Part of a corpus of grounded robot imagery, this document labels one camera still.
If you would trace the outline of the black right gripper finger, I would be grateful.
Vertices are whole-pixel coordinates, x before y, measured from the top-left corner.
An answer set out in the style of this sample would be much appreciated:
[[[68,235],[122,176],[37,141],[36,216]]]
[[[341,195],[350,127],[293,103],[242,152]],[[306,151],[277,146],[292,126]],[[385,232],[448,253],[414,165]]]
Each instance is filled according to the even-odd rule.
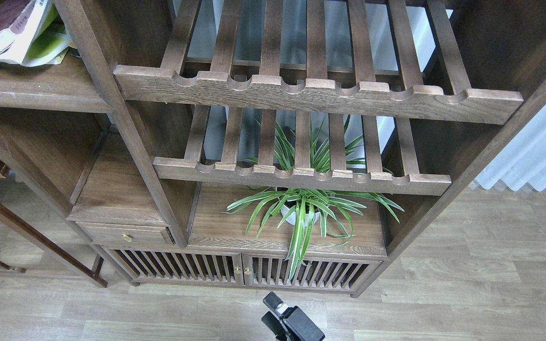
[[[274,292],[265,296],[264,304],[284,324],[291,341],[325,339],[324,332],[298,306],[288,306]]]
[[[288,336],[284,324],[280,322],[276,315],[271,312],[267,312],[262,316],[261,321],[267,326],[267,328],[269,328],[271,332],[273,332],[277,341],[290,341],[290,337]]]

